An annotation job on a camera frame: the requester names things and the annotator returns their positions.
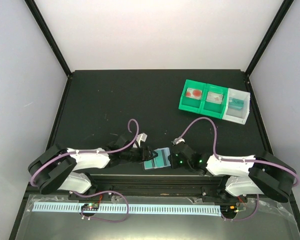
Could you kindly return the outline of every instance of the gray floor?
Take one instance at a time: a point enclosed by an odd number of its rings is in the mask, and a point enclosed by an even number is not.
[[[300,240],[295,223],[278,214],[266,213],[267,209],[264,206],[253,218],[241,222],[224,221],[215,216],[133,214],[122,223],[82,220],[76,213],[25,211],[16,239]],[[245,217],[252,211],[249,208],[238,217]],[[102,217],[115,220],[121,216],[102,214]]]

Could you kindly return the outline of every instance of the black work surface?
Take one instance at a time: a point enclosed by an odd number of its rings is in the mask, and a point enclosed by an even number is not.
[[[153,149],[170,147],[196,113],[178,109],[186,79],[246,91],[240,70],[77,70],[73,74],[55,141],[74,149],[95,149],[127,130],[129,119],[138,121]],[[264,149],[254,113],[245,125],[211,118],[217,126],[218,154],[247,156]],[[184,136],[198,152],[212,153],[214,132],[205,120],[197,122]],[[128,163],[91,174],[192,175],[169,167],[144,171],[141,164]]]

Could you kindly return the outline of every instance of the purple cable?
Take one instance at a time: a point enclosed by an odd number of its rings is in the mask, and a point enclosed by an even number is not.
[[[98,196],[98,195],[101,195],[101,194],[109,194],[109,193],[111,193],[111,194],[117,194],[117,195],[119,195],[125,201],[125,204],[126,204],[126,213],[125,213],[125,216],[122,219],[120,219],[120,220],[107,220],[107,219],[103,219],[103,218],[99,218],[99,217],[93,217],[93,216],[87,217],[87,218],[90,218],[90,219],[93,219],[93,220],[100,220],[100,221],[107,222],[107,223],[117,224],[117,223],[123,222],[129,216],[129,204],[128,204],[128,201],[125,198],[125,196],[123,196],[121,193],[119,193],[117,191],[111,191],[111,190],[109,190],[109,191],[101,191],[101,192],[97,192],[97,193],[91,194],[91,195],[82,195],[82,194],[80,194],[78,192],[75,192],[75,191],[73,193],[76,194],[79,197],[82,197],[82,198],[92,198],[92,197],[95,197],[95,196]],[[83,218],[85,217],[83,209],[81,211],[81,216]]]
[[[214,139],[213,139],[213,147],[212,147],[212,150],[213,150],[213,154],[214,156],[217,158],[217,159],[220,159],[221,161],[224,161],[224,162],[235,162],[235,163],[256,163],[256,164],[264,164],[264,165],[269,165],[269,166],[272,166],[272,167],[276,167],[278,169],[281,169],[283,171],[286,171],[287,173],[291,174],[292,176],[294,176],[295,178],[295,183],[293,184],[293,187],[297,186],[300,182],[300,178],[299,176],[291,171],[290,169],[284,167],[284,166],[281,166],[279,164],[276,164],[276,163],[272,163],[272,162],[268,162],[268,161],[262,161],[262,160],[257,160],[257,159],[251,159],[251,160],[245,160],[243,161],[242,159],[226,159],[226,158],[222,158],[220,155],[217,154],[216,152],[216,145],[217,145],[217,128],[216,128],[216,125],[215,123],[208,117],[205,117],[205,116],[202,116],[202,117],[198,117],[197,119],[193,120],[189,126],[184,130],[184,132],[181,134],[180,137],[178,137],[177,139],[181,139],[185,134],[186,132],[189,130],[189,128],[197,121],[199,120],[208,120],[212,126],[213,126],[213,129],[214,129]]]
[[[128,122],[128,130],[129,130],[130,133],[131,133],[131,130],[130,130],[130,123],[131,123],[131,122],[134,122],[135,125],[136,125],[136,133],[135,133],[135,136],[134,136],[133,140],[132,140],[129,144],[127,144],[126,146],[124,146],[124,147],[122,147],[122,148],[116,149],[116,150],[111,150],[111,151],[99,151],[98,153],[99,153],[99,154],[114,154],[114,153],[117,153],[117,152],[121,152],[121,151],[127,149],[128,147],[130,147],[132,144],[134,144],[134,142],[136,141],[137,136],[138,136],[138,134],[139,134],[139,124],[138,124],[137,120],[135,120],[135,119],[133,119],[133,118],[130,119],[129,122]],[[95,150],[95,149],[90,149],[90,150],[80,150],[80,151],[78,152],[78,154],[91,154],[91,153],[96,153],[96,150]],[[59,160],[59,159],[62,159],[62,158],[64,158],[64,157],[66,157],[66,156],[73,155],[73,154],[77,154],[77,152],[76,152],[76,151],[66,152],[66,153],[63,153],[63,154],[61,154],[61,155],[58,155],[58,156],[52,158],[51,160],[47,161],[45,164],[43,164],[43,165],[42,165],[42,166],[41,166],[41,167],[40,167],[40,168],[32,175],[32,177],[31,177],[31,179],[30,179],[31,185],[32,185],[33,187],[37,187],[37,185],[36,185],[36,183],[35,183],[35,179],[36,179],[36,177],[38,176],[38,174],[39,174],[40,172],[42,172],[42,170],[44,170],[47,166],[49,166],[50,164],[54,163],[55,161],[57,161],[57,160]]]
[[[253,213],[251,213],[249,216],[244,217],[244,218],[241,218],[241,219],[230,219],[230,218],[226,218],[226,217],[221,213],[221,217],[222,217],[224,220],[228,220],[228,221],[231,221],[231,222],[240,222],[240,221],[244,221],[244,220],[251,219],[251,218],[257,213],[258,208],[259,208],[259,194],[256,195],[255,209],[254,209]]]

